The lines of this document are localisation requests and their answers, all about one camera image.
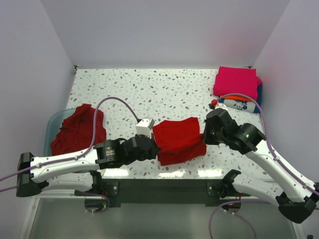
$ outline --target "blue bin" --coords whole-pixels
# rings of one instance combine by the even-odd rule
[[[44,142],[44,156],[52,156],[51,143],[55,140],[56,135],[60,132],[63,121],[73,115],[75,109],[63,110],[55,113],[48,122],[46,128],[45,142]]]

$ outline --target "orange cloth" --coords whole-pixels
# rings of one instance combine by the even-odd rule
[[[250,99],[242,96],[226,96],[224,99],[226,100],[234,100],[234,101],[247,101],[250,102]]]

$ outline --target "red towel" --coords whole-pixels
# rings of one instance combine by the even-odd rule
[[[90,146],[93,134],[94,108],[89,104],[83,104],[76,108],[75,113],[65,119],[51,143],[52,155],[76,152]],[[96,121],[95,144],[106,140],[106,130],[103,128],[102,111],[98,111]]]
[[[222,96],[230,93],[241,93],[256,100],[258,97],[256,69],[221,66],[216,75],[213,94]]]
[[[201,140],[198,118],[182,121],[164,120],[153,127],[156,144],[160,147],[158,160],[161,166],[186,162],[206,154]]]

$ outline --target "white speckled tabletop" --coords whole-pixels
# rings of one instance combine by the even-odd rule
[[[83,103],[95,107],[107,96],[125,100],[139,118],[152,117],[155,124],[163,120],[198,117],[204,130],[208,104],[214,98],[212,87],[217,70],[207,69],[79,69],[67,108]],[[130,138],[136,133],[136,121],[120,102],[104,102],[104,128],[107,139]],[[260,130],[258,114],[230,110],[238,124],[252,123]],[[220,179],[231,169],[252,177],[271,180],[256,163],[225,145],[207,146],[207,154],[186,163],[161,166],[157,160],[136,161],[119,169],[107,169],[104,178],[125,179]]]

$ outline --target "pink cloth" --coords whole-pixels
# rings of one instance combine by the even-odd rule
[[[257,99],[257,76],[256,69],[219,67],[216,75],[213,94],[215,96],[230,93],[241,93],[254,100]]]

